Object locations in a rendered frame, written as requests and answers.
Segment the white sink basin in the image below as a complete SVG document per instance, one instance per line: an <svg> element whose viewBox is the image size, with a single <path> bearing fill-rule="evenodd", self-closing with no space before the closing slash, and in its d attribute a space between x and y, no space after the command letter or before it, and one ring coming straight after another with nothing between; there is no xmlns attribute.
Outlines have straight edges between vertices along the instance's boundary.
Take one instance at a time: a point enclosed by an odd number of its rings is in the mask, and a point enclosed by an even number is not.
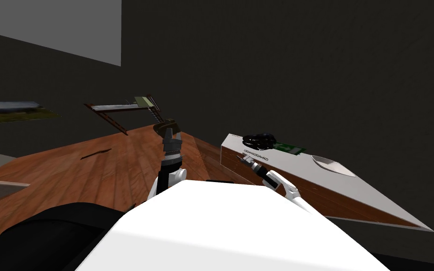
<svg viewBox="0 0 434 271"><path fill-rule="evenodd" d="M352 171L344 167L339 162L324 157L316 156L316 155L311 155L311 158L319 167L327 171L349 176L349 177L357 177L356 174L354 174Z"/></svg>

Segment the landscape picture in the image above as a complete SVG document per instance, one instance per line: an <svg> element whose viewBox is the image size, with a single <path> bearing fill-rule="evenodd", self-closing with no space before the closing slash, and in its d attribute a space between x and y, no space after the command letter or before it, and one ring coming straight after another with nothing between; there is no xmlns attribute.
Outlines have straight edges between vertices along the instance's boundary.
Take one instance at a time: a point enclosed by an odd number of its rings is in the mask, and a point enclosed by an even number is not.
<svg viewBox="0 0 434 271"><path fill-rule="evenodd" d="M0 102L0 123L58 118L59 115L36 102Z"/></svg>

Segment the brown cabinet with white top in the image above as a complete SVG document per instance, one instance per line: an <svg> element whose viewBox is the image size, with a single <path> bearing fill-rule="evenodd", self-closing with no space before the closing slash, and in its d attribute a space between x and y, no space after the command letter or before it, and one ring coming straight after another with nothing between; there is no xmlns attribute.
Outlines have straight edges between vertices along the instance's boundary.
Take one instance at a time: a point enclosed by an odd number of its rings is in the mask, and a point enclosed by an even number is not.
<svg viewBox="0 0 434 271"><path fill-rule="evenodd" d="M430 231L361 178L327 171L305 153L292 155L276 149L254 150L242 143L241 136L229 134L221 144L222 166L260 185L262 179L236 157L242 157L243 153L288 179L301 197L325 217Z"/></svg>

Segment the black rounded object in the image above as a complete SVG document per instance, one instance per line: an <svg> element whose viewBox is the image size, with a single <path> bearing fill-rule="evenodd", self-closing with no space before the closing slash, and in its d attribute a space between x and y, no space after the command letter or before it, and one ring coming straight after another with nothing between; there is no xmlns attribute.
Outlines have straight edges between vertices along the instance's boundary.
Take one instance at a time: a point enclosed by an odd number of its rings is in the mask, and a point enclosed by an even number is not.
<svg viewBox="0 0 434 271"><path fill-rule="evenodd" d="M246 135L242 138L242 143L254 150L270 150L273 149L277 140L270 133Z"/></svg>

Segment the green flat object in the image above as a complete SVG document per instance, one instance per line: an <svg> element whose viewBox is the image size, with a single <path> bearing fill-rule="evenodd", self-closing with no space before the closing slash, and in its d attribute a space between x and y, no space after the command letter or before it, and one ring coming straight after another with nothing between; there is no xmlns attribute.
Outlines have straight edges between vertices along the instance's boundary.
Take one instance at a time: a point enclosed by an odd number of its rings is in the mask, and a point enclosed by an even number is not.
<svg viewBox="0 0 434 271"><path fill-rule="evenodd" d="M306 151L305 148L294 146L291 144L281 143L281 142L276 142L273 148L292 155L299 155Z"/></svg>

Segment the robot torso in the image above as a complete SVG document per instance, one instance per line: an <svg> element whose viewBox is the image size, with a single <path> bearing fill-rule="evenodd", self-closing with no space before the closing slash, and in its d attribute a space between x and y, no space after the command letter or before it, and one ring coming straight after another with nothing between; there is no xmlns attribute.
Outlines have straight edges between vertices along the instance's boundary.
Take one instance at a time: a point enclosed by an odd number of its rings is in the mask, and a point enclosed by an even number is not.
<svg viewBox="0 0 434 271"><path fill-rule="evenodd" d="M184 180L127 212L76 271L389 271L300 197Z"/></svg>

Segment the brown wooden table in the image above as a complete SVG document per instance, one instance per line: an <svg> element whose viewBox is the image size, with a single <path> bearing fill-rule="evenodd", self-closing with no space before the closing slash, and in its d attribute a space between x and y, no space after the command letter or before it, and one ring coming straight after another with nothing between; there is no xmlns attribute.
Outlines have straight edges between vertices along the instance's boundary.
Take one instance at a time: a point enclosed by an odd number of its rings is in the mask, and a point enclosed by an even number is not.
<svg viewBox="0 0 434 271"><path fill-rule="evenodd" d="M154 118L157 120L157 123L163 123L164 119L160 115L160 108L154 101L151 95L146 96L136 96L135 102L120 105L94 105L94 104L83 104L86 108L90 109L92 112L97 114L99 117L110 123L113 127L119 130L121 133L128 135L128 131L123 128L119 123L117 123L114 119L108 116L108 113L114 112L128 112L128 111L149 111Z"/></svg>

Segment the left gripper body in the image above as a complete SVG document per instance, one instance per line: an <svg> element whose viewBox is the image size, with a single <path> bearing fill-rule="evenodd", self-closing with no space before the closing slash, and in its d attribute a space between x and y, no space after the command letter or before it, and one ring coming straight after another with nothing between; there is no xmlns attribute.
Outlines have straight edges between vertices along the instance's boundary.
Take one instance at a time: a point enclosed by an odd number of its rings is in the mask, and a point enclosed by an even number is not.
<svg viewBox="0 0 434 271"><path fill-rule="evenodd" d="M179 154L182 148L182 142L183 141L181 139L164 138L162 143L165 156Z"/></svg>

